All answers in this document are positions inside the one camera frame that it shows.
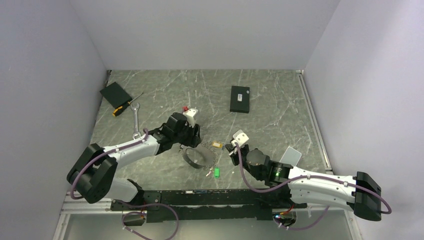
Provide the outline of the steel key holder plate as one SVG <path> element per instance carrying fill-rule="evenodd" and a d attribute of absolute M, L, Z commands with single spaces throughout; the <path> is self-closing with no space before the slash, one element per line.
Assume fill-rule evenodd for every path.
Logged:
<path fill-rule="evenodd" d="M 204 144 L 197 147 L 181 145 L 182 159 L 194 169 L 210 169 L 216 166 L 217 154 Z"/>

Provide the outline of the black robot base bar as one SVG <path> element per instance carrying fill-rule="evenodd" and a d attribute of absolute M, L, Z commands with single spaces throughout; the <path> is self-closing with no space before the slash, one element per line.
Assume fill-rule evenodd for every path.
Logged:
<path fill-rule="evenodd" d="M 279 210 L 294 212 L 307 207 L 291 201 L 284 191 L 257 193 L 249 189 L 146 190 L 140 204 L 148 223 L 175 219 L 172 211 L 161 204 L 172 207 L 180 220 L 270 221 Z"/>

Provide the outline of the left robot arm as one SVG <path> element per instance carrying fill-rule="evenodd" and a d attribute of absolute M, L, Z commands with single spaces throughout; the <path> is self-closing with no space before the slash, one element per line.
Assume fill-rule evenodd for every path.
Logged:
<path fill-rule="evenodd" d="M 180 144 L 195 148 L 201 143 L 199 111 L 189 108 L 174 112 L 160 127 L 144 129 L 144 134 L 121 144 L 101 147 L 90 144 L 67 174 L 73 200 L 85 199 L 89 204 L 103 198 L 122 202 L 131 210 L 144 203 L 145 191 L 131 179 L 115 177 L 118 169 L 143 158 L 157 156 Z"/>

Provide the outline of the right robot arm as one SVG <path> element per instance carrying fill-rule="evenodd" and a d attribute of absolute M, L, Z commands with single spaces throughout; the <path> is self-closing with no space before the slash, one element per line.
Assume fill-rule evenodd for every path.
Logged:
<path fill-rule="evenodd" d="M 297 166 L 273 161 L 259 149 L 249 149 L 246 144 L 226 144 L 225 149 L 234 166 L 240 167 L 242 177 L 249 173 L 261 181 L 267 189 L 253 188 L 257 193 L 278 191 L 276 203 L 287 208 L 291 204 L 319 204 L 352 211 L 355 216 L 379 222 L 383 214 L 391 209 L 382 210 L 386 202 L 381 196 L 379 184 L 366 172 L 358 171 L 352 175 L 331 175 L 308 171 Z"/>

